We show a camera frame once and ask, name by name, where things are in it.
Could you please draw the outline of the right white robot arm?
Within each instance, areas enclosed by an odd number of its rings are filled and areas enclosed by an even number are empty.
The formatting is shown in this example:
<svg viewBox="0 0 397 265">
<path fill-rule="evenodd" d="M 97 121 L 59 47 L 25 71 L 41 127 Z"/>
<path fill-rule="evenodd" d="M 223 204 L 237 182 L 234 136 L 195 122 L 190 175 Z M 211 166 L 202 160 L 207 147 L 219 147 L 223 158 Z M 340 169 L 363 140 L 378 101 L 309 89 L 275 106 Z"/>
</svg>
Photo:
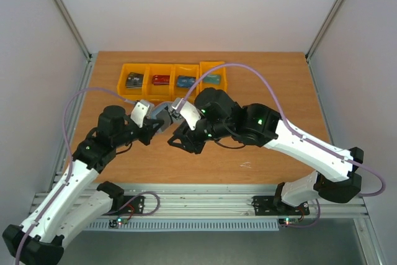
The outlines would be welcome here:
<svg viewBox="0 0 397 265">
<path fill-rule="evenodd" d="M 311 174 L 277 186 L 272 208 L 278 212 L 319 198 L 348 203 L 361 191 L 362 178 L 353 165 L 363 161 L 360 148 L 343 150 L 327 144 L 263 104 L 240 106 L 226 92 L 206 88 L 193 104 L 176 99 L 170 113 L 183 122 L 168 143 L 186 152 L 200 154 L 206 142 L 231 137 L 242 146 L 275 150 L 311 167 Z"/>
</svg>

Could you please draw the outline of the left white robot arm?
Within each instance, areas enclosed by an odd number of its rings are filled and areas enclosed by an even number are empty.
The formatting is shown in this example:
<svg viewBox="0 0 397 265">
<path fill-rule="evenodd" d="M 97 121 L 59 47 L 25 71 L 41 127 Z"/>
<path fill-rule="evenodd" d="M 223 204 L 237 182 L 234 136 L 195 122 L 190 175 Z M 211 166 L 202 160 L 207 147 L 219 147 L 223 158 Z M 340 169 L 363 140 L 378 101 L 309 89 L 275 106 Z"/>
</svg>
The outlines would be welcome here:
<svg viewBox="0 0 397 265">
<path fill-rule="evenodd" d="M 97 126 L 78 145 L 65 173 L 44 201 L 20 225 L 4 230 L 2 238 L 16 264 L 58 264 L 71 240 L 97 217 L 124 210 L 129 216 L 140 213 L 132 202 L 142 195 L 126 199 L 124 190 L 109 181 L 99 184 L 79 207 L 72 206 L 117 156 L 118 148 L 130 148 L 136 140 L 149 145 L 164 121 L 149 118 L 148 111 L 142 103 L 137 103 L 130 115 L 120 106 L 103 110 Z"/>
</svg>

